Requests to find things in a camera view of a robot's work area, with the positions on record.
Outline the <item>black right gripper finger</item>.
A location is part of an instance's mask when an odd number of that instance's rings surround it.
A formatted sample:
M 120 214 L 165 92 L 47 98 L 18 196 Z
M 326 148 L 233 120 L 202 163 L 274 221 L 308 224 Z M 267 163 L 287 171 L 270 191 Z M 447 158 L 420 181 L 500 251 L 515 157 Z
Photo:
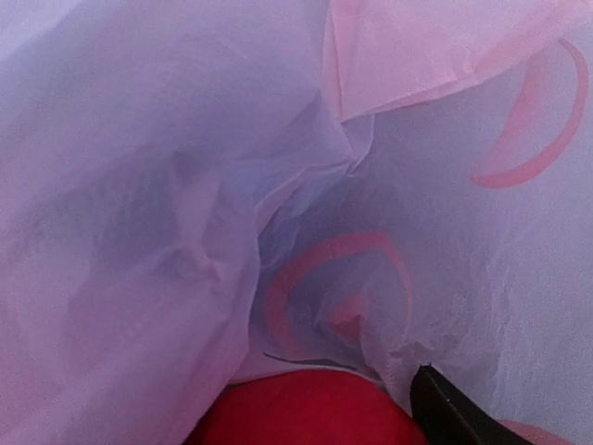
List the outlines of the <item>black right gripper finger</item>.
M 501 423 L 482 410 L 431 365 L 412 378 L 413 420 L 431 444 L 545 444 L 547 433 L 531 426 Z

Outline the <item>small red tangerine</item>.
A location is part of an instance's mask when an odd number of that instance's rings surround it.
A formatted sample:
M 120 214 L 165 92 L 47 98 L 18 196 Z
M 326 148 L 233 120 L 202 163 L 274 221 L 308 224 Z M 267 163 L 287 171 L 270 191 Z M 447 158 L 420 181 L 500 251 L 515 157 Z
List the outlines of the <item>small red tangerine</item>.
M 412 419 L 353 374 L 307 370 L 227 388 L 187 444 L 425 444 Z

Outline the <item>pink plastic bag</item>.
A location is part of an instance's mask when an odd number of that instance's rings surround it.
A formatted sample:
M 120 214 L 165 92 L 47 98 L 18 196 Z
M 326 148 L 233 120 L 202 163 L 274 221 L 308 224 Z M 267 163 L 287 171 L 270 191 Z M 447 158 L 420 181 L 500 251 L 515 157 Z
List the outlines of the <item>pink plastic bag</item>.
M 592 440 L 588 1 L 5 1 L 1 440 L 434 366 Z

